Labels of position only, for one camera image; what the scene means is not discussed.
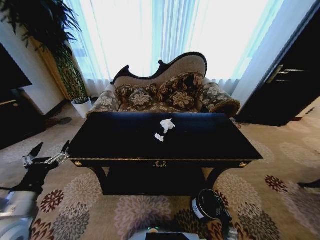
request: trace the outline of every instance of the tall plant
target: tall plant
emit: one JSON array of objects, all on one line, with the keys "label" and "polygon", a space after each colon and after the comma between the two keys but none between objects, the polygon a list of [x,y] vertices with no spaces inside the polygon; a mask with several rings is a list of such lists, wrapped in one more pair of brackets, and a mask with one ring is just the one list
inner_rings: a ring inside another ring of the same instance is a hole
[{"label": "tall plant", "polygon": [[43,51],[52,53],[64,86],[75,104],[87,102],[88,96],[82,75],[72,59],[69,42],[76,40],[66,29],[80,31],[72,9],[63,0],[0,0],[1,20],[12,25],[14,33],[17,26],[26,32],[22,40],[28,47],[29,38],[41,43]]}]

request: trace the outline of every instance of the sheer white curtain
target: sheer white curtain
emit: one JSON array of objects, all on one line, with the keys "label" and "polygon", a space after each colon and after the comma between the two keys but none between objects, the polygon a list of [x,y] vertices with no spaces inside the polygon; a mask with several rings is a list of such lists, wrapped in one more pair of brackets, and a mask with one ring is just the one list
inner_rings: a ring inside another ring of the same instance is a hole
[{"label": "sheer white curtain", "polygon": [[284,0],[65,0],[82,32],[71,46],[91,96],[124,66],[148,77],[195,51],[206,77],[232,93]]}]

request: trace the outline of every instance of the paper scrap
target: paper scrap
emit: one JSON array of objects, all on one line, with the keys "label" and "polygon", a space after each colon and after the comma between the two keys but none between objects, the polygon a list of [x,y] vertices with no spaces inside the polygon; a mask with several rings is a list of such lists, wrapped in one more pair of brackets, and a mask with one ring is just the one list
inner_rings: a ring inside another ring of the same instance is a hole
[{"label": "paper scrap", "polygon": [[176,127],[171,120],[172,120],[172,118],[165,119],[160,122],[161,126],[164,128],[164,131],[163,131],[164,134],[166,134],[168,132],[168,129],[171,130],[174,127]]},{"label": "paper scrap", "polygon": [[160,136],[158,133],[156,133],[154,136],[155,136],[155,138],[158,139],[159,141],[164,142],[164,136]]}]

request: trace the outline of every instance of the wall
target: wall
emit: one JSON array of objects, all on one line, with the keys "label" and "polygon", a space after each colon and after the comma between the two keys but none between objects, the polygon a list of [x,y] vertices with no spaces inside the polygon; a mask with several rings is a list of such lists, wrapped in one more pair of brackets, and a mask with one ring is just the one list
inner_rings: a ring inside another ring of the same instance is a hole
[{"label": "wall", "polygon": [[285,0],[234,90],[243,107],[316,0]]},{"label": "wall", "polygon": [[24,91],[41,113],[47,114],[65,98],[35,48],[31,44],[26,48],[21,32],[17,29],[15,35],[11,25],[0,22],[0,42],[32,83],[24,87]]}]

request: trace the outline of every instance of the white plant pot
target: white plant pot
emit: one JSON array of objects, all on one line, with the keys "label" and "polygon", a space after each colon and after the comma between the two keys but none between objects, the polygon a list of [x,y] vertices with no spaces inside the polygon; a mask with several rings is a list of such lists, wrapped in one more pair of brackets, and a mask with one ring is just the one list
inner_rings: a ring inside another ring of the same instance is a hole
[{"label": "white plant pot", "polygon": [[86,118],[87,112],[91,109],[92,104],[91,104],[91,99],[88,98],[89,100],[83,104],[75,104],[74,101],[71,101],[72,105],[74,108],[78,111],[78,113],[81,115],[83,119]]}]

